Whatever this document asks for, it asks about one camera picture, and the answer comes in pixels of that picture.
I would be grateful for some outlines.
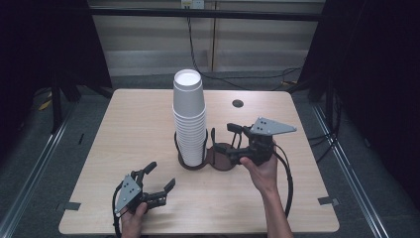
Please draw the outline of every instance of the wooden table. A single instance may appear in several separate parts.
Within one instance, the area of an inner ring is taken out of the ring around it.
[[[290,95],[286,92],[205,90],[207,129],[216,128],[216,142],[230,143],[227,123],[251,126],[259,116],[297,127],[275,135],[287,154],[294,181],[288,217],[293,232],[334,232],[339,223]],[[232,102],[240,99],[244,106]],[[266,232],[263,202],[248,171],[236,166],[219,172],[211,166],[199,171],[183,168],[173,143],[172,90],[119,89],[106,111],[71,202],[59,225],[63,234],[112,234],[111,200],[115,187],[131,171],[156,161],[144,179],[145,192],[161,191],[172,179],[176,186],[167,205],[145,216],[144,234],[252,234]],[[246,147],[243,140],[241,147]],[[278,185],[283,205],[287,200],[284,167],[278,163]]]

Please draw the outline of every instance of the human hand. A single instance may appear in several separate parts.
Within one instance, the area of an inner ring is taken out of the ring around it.
[[[250,172],[254,186],[262,195],[271,192],[278,193],[277,189],[277,158],[271,157],[259,167],[248,157],[240,159],[241,164]]]
[[[127,207],[124,209],[122,213],[125,213],[121,216],[122,238],[139,238],[142,235],[142,218],[148,209],[148,205],[145,202],[140,203],[134,214],[127,211]]]

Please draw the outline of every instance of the gray carpet floor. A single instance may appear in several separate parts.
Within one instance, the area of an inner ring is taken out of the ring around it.
[[[218,76],[249,76],[246,72],[226,72],[214,74]],[[130,76],[113,78],[114,89],[117,88],[172,88],[172,74]],[[239,84],[243,88],[226,82]],[[203,78],[204,89],[219,90],[283,90],[287,84],[279,86],[281,79],[241,78],[241,79],[208,79]],[[40,182],[35,188],[25,212],[20,217],[13,237],[71,237],[62,235],[58,225],[63,212],[57,210],[61,202],[69,200],[84,161],[100,126],[109,99],[96,94],[88,88],[79,88],[82,97],[69,116],[68,124],[57,147],[52,153],[47,168],[42,173]],[[302,121],[308,138],[322,135],[321,127],[313,111],[313,103],[307,99],[307,90],[292,94],[293,101]],[[39,111],[38,107],[47,97],[41,94],[34,98],[34,106],[30,116],[22,128],[19,143],[9,154],[8,162],[0,169],[0,218],[3,220],[8,209],[18,196],[29,173],[36,164],[45,144],[51,137],[53,125],[52,108]],[[65,109],[71,103],[62,100]],[[372,205],[376,208],[389,237],[420,237],[420,213],[412,201],[387,172],[375,151],[365,144],[365,139],[346,116],[344,108],[341,120],[339,141],[352,163]],[[312,148],[316,159],[320,158],[328,148],[323,142]],[[335,155],[329,152],[318,164],[324,183],[331,197],[340,202],[335,211],[340,222],[340,229],[326,234],[295,234],[295,237],[374,237],[369,224],[354,196]],[[263,237],[262,235],[225,236],[212,235],[195,237]]]

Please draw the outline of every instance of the human arm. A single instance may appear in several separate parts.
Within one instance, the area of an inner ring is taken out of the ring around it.
[[[248,169],[254,186],[262,195],[267,236],[269,238],[293,237],[278,193],[277,158],[271,157],[269,161],[258,167],[249,158],[243,157],[241,164]]]
[[[132,214],[130,211],[121,216],[122,222],[122,238],[139,238],[142,233],[142,219],[148,205],[142,202],[137,208],[136,213]]]

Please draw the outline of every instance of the white wall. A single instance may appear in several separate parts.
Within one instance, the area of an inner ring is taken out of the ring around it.
[[[180,8],[180,0],[89,0],[89,4]],[[323,4],[322,0],[207,0],[205,9],[321,13]],[[184,18],[94,16],[94,21],[111,75],[171,73],[192,67],[188,26]],[[195,58],[202,71],[281,70],[301,66],[316,29],[313,22],[213,21],[191,19]]]

